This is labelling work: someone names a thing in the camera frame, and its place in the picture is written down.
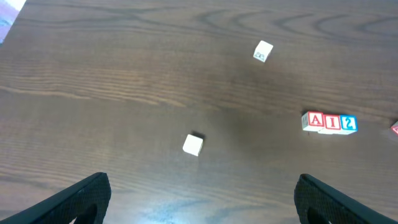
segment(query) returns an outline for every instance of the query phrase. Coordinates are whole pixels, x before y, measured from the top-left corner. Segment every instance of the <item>block row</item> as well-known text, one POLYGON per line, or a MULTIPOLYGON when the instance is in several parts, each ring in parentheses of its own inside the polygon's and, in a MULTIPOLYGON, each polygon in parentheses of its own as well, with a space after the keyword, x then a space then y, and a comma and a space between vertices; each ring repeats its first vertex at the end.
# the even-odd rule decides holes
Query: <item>block row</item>
POLYGON ((316 131, 320 134, 352 134, 358 131, 354 115, 332 115, 308 111, 301 117, 304 131, 316 131))

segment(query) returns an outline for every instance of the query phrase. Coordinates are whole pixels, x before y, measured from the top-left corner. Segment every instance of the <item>small white block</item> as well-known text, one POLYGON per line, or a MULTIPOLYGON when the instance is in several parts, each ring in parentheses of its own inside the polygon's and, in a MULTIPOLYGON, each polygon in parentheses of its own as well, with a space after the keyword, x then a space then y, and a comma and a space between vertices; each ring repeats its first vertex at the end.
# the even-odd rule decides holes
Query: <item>small white block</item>
POLYGON ((308 111, 301 117, 304 131, 320 131, 325 128, 322 112, 308 111))
POLYGON ((391 130, 398 134, 398 121, 391 126, 391 130))
POLYGON ((340 115, 341 131, 338 134, 352 134, 358 131, 358 124, 354 115, 340 115))
POLYGON ((324 114, 325 128, 318 131, 319 134, 338 134, 341 132, 340 116, 324 114))
POLYGON ((184 150, 184 152, 187 152, 194 156, 199 156, 199 152, 202 145, 203 145, 203 139, 189 134, 187 136, 187 139, 185 140, 184 145, 182 146, 182 149, 184 150))
POLYGON ((268 55, 271 53, 271 50, 274 46, 268 44, 265 41, 260 41, 259 45, 257 45, 256 49, 254 50, 253 57, 258 59, 262 62, 266 62, 268 55))

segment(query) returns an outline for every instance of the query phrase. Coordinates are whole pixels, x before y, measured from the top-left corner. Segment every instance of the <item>red letter a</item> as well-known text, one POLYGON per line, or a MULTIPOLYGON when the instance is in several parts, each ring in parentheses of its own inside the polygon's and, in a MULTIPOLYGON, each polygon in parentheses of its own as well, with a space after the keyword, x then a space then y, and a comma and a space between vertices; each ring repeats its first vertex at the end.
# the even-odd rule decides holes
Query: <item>red letter a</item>
POLYGON ((313 119, 311 121, 311 124, 314 124, 315 121, 317 122, 317 124, 321 124, 321 122, 319 122, 319 120, 318 120, 316 115, 313 117, 313 119))

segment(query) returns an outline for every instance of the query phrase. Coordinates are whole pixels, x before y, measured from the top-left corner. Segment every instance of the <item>white cube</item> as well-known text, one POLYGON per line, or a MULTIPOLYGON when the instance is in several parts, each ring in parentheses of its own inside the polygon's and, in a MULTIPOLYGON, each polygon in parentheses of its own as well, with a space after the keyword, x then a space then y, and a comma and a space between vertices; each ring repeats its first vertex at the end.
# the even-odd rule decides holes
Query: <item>white cube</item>
POLYGON ((182 149, 184 150, 184 152, 187 152, 194 156, 199 156, 199 152, 202 145, 203 145, 203 139, 189 134, 187 136, 187 139, 185 140, 184 145, 182 146, 182 149))
POLYGON ((304 131, 320 131, 325 128, 323 113, 308 111, 301 117, 301 125, 304 131))
POLYGON ((260 41, 259 45, 257 45, 253 57, 262 62, 266 62, 267 57, 269 53, 271 53, 273 47, 274 46, 272 46, 271 44, 268 44, 267 42, 262 40, 260 41))
POLYGON ((394 133, 398 134, 398 121, 391 126, 391 130, 393 130, 394 133))

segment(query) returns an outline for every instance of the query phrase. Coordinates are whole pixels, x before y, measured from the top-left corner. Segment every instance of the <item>wooden block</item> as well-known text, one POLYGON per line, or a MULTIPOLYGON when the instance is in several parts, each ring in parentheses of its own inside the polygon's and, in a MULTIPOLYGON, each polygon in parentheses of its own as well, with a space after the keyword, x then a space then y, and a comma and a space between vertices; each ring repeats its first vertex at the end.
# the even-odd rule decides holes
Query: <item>wooden block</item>
POLYGON ((325 128, 323 113, 308 111, 301 117, 301 124, 304 131, 319 131, 325 128))
POLYGON ((391 130, 398 134, 398 121, 391 126, 391 130))
POLYGON ((341 131, 340 116, 324 114, 325 128, 318 131, 320 134, 337 134, 341 131))
POLYGON ((254 50, 253 57, 262 62, 266 62, 267 57, 271 53, 271 50, 273 47, 274 46, 272 46, 271 44, 268 44, 267 42, 262 40, 262 41, 260 41, 259 45, 254 50))
POLYGON ((182 149, 184 150, 184 152, 187 152, 194 156, 199 156, 202 145, 203 139, 189 134, 184 142, 184 145, 182 146, 182 149))
POLYGON ((358 124, 354 115, 340 115, 341 131, 337 134, 352 134, 358 131, 358 124))

